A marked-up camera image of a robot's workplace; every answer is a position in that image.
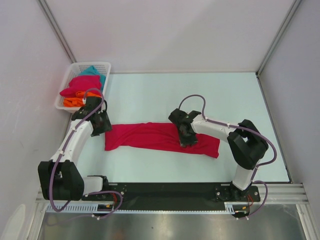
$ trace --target plastic laundry basket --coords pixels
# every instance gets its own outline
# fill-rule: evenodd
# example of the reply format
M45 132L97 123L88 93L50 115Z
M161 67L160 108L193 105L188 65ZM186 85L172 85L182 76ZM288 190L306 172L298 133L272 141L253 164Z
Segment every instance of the plastic laundry basket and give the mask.
M64 97L61 96L59 93L63 90L66 89L69 86L70 81L78 76L81 72L83 72L85 69L87 69L90 66L94 66L100 74L105 75L105 83L103 86L102 94L105 96L106 90L107 90L107 83L109 79L109 74L110 74L110 69L111 69L111 64L106 61L84 61L84 62L75 62L72 63L68 70L66 71L62 84L59 88L59 92L57 94L57 97L55 99L55 107L57 109L62 109L66 110L69 113L75 113L80 109L80 107L65 107L64 106Z

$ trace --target white wall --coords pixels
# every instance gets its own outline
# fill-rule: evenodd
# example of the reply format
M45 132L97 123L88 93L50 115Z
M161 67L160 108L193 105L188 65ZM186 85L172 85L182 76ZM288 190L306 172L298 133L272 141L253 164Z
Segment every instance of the white wall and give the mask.
M26 229L40 186L38 164L62 140L68 115L54 99L70 63L35 0L1 0L0 33L1 236L21 205Z
M261 82L290 173L320 223L320 1L302 2Z
M78 62L255 72L293 0L47 0Z

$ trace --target red cloth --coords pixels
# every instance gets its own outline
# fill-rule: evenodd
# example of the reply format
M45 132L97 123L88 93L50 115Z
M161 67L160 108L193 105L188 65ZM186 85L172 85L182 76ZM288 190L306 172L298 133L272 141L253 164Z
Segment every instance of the red cloth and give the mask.
M60 92L60 95L65 98L76 98L77 92L85 92L91 88L101 89L101 86L99 75L76 76L69 82L69 87ZM100 96L98 91L90 92Z
M154 149L186 154L204 154L217 158L220 140L205 134L196 135L193 146L181 147L177 127L173 123L138 123L112 125L105 133L105 150L119 146Z

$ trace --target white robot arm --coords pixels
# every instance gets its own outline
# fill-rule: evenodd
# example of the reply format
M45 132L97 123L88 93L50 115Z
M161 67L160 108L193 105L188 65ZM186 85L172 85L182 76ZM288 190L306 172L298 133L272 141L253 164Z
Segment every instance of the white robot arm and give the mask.
M268 150L268 144L250 132L229 127L229 125L242 126L258 132L251 121L244 120L239 125L225 123L224 126L208 122L201 112L192 111L187 114L178 108L170 114L169 120L177 126L180 144L183 147L196 144L196 134L209 135L228 143L238 164L232 180L233 186L245 191L251 185L255 167Z
M101 101L100 97L86 98L85 106L72 115L69 131L57 152L50 161L42 161L39 164L38 174L45 199L49 199L50 177L57 161L52 187L54 200L78 201L83 195L99 192L105 185L108 185L107 177L100 175L81 176L76 167L87 139L112 129L107 115L106 102L105 110L101 111L100 107L84 120L101 104Z

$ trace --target light blue tabletop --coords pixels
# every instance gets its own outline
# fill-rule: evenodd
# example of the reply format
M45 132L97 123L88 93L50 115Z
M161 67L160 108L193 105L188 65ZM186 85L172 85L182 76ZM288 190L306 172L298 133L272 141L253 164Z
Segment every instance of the light blue tabletop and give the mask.
M249 119L275 144L277 160L261 167L255 180L289 181L254 73L111 74L107 87L107 113L112 124L168 123L169 114L184 97L203 95L207 117L230 123ZM181 109L200 111L202 104L194 97ZM129 146L107 152L104 146L104 134L86 142L77 163L83 176L104 175L109 182L230 182L237 166L225 142L220 143L218 159ZM269 147L262 162L272 157Z

